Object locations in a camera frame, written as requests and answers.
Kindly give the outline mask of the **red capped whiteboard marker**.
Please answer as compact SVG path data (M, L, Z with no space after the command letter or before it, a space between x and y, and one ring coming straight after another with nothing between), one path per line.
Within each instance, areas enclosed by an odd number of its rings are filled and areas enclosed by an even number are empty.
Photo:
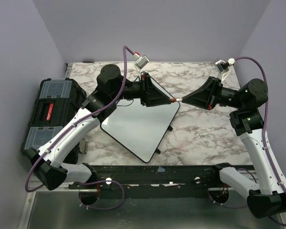
M183 99L182 98L171 98L170 101L171 101L171 103L182 102Z

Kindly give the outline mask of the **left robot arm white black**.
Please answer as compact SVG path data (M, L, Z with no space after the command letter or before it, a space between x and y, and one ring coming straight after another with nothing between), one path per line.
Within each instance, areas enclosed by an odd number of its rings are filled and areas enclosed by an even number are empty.
M58 188L62 183L81 183L85 188L96 184L96 171L87 163L66 164L64 160L83 137L98 127L116 109L121 99L140 99L146 107L174 103L152 83L148 73L143 73L137 82L126 78L126 72L114 64L102 67L97 76L97 87L70 120L50 141L37 150L30 148L26 157L32 162L30 174L34 174L48 190Z

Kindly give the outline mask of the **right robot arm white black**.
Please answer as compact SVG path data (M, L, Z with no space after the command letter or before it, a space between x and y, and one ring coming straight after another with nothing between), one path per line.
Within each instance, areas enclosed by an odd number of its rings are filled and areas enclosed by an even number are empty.
M258 108L268 100L267 84L252 79L238 91L225 88L221 80L209 77L182 102L205 110L217 104L233 107L230 123L245 145L254 166L258 182L246 178L228 163L214 166L210 182L215 187L227 184L246 199L252 215L258 219L286 212L286 178L284 177L264 131L266 122Z

